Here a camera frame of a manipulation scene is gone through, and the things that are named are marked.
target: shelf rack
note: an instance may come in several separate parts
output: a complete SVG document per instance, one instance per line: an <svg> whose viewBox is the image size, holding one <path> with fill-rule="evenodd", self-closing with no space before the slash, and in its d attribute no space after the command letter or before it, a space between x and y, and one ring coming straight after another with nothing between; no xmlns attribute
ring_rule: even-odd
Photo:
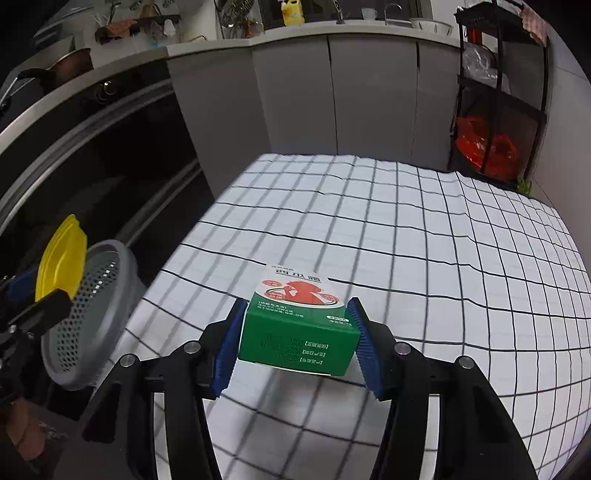
<svg viewBox="0 0 591 480"><path fill-rule="evenodd" d="M516 2L511 3L522 8L522 5L519 5ZM547 121L545 109L548 94L548 47L541 47L543 48L544 54L544 79L542 99L540 102L540 108L538 109L530 105L529 103L524 102L523 100L515 96L512 96L508 93L505 93L501 90L503 79L503 42L506 41L537 45L534 39L531 38L529 32L527 32L523 28L521 18L502 7L499 7L496 0L492 0L492 3L482 2L467 9L458 9L458 12L455 14L455 17L456 22L460 25L460 72L457 77L459 88L457 93L456 112L452 128L452 141L447 168L448 170L453 169L452 161L455 159L456 162L459 161L460 163L460 166L456 166L455 170L459 170L463 174L470 174L470 176L472 177L488 181L489 183L496 184L502 188L515 190L517 186L517 179L514 179L514 181L506 182L491 177L486 173L486 163L489 159L492 140L495 136L496 131L498 130L499 106L506 105L520 113L523 113L524 115L528 116L529 118L537 122L533 145L531 147L530 156L525 166L523 175L523 178L527 180L531 171L531 166L538 145L540 143L541 133L543 132L544 126ZM474 80L473 78L470 78L465 75L463 65L465 40L463 38L463 34L461 34L461 27L479 30L482 33L495 37L498 40L497 80L495 87L491 87L482 82L478 82L477 80ZM476 171L473 168L472 164L466 158L464 158L464 156L457 150L455 145L455 140L457 138L457 125L455 123L455 119L460 115L462 109L462 95L464 89L472 89L478 91L479 93L485 95L486 98L488 98L491 102L491 108L488 109L489 113L487 117L489 125L489 135L486 141L486 150L480 171Z"/></svg>

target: yellow bottle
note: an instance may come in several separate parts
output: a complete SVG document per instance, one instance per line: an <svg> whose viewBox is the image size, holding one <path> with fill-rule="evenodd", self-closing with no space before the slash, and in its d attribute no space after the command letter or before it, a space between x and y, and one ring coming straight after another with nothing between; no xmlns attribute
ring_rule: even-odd
<svg viewBox="0 0 591 480"><path fill-rule="evenodd" d="M304 11L300 0L287 0L281 3L281 13L285 25L299 25L304 23Z"/></svg>

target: gray colander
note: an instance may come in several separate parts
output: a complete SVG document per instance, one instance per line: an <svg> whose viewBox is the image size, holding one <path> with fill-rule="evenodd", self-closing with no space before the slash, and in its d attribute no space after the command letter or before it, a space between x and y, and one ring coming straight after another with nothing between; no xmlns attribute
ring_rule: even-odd
<svg viewBox="0 0 591 480"><path fill-rule="evenodd" d="M106 240L90 247L69 317L41 339L51 379L68 390L91 384L144 291L134 255L124 244Z"/></svg>

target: green and white box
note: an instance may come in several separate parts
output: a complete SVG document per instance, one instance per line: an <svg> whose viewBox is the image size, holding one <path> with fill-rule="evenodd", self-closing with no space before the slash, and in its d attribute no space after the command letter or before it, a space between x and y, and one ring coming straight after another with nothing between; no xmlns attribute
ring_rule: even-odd
<svg viewBox="0 0 591 480"><path fill-rule="evenodd" d="M359 329L326 278L267 265L242 326L238 358L325 375L344 375Z"/></svg>

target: white bowl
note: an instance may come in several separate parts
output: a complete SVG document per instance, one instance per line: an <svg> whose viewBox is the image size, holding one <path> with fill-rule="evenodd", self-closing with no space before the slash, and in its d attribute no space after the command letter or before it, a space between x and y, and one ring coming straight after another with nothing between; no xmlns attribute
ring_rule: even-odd
<svg viewBox="0 0 591 480"><path fill-rule="evenodd" d="M449 37L453 31L453 27L450 24L427 18L411 18L410 23L417 30L443 35L444 37Z"/></svg>

